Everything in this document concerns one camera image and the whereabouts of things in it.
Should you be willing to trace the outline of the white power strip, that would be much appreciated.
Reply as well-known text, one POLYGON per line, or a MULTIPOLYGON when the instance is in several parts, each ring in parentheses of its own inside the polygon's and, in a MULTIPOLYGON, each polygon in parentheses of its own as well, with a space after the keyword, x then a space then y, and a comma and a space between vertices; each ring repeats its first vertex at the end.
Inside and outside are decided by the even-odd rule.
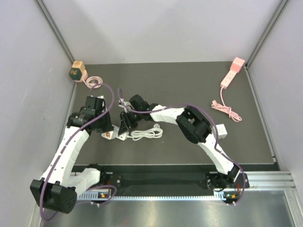
POLYGON ((124 133, 122 133, 122 134, 119 135, 118 134, 119 128, 117 126, 115 126, 115 125, 113 127, 114 127, 114 133, 113 133, 113 135, 114 135, 115 139, 119 139, 121 141, 125 141, 126 139, 128 139, 128 135, 129 135, 128 131, 126 131, 126 132, 124 132, 124 133))

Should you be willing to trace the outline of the white tiger cube plug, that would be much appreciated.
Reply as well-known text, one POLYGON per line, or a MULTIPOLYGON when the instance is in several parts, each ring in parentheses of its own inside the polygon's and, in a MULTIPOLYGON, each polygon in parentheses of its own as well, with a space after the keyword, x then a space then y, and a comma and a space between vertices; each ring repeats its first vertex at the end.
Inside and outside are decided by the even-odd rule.
POLYGON ((113 140, 117 137, 117 132, 116 131, 107 131, 101 133, 101 136, 107 140, 113 140))

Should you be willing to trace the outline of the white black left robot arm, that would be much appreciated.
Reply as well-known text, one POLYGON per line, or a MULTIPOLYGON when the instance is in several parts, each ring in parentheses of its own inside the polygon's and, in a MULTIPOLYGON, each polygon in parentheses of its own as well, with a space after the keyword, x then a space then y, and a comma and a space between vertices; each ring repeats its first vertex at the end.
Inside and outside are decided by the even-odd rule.
POLYGON ((63 139, 53 160, 40 179, 33 180, 30 191, 40 208, 68 214, 77 197, 92 186, 107 183, 104 168, 90 164, 76 176, 71 176, 76 159, 93 131, 109 132, 114 129, 103 96, 86 98, 79 112, 72 113, 67 121, 63 139))

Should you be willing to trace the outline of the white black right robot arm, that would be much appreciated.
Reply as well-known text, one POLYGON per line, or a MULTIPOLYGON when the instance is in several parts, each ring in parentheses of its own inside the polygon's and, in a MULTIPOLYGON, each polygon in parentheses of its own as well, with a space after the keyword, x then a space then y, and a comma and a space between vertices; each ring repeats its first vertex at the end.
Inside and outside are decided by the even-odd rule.
POLYGON ((217 173, 208 181, 212 187, 232 187, 238 182, 239 176, 242 176, 243 182, 246 183, 241 166, 229 158, 219 146, 217 127, 205 111, 193 105, 182 107, 149 104, 140 95, 134 95, 129 104, 126 104, 120 89, 118 100, 124 108, 120 113, 119 135, 135 129, 141 120, 177 125, 185 138, 201 147, 214 163, 217 173))

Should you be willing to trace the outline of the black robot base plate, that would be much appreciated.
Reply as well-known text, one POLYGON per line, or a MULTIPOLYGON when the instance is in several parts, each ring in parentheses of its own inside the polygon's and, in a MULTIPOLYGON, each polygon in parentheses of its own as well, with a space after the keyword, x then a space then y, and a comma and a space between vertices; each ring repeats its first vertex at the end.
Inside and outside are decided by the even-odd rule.
POLYGON ((98 165, 102 183, 114 185, 117 196, 164 197, 211 195, 213 190, 248 189, 247 175, 228 183, 214 165, 98 165))

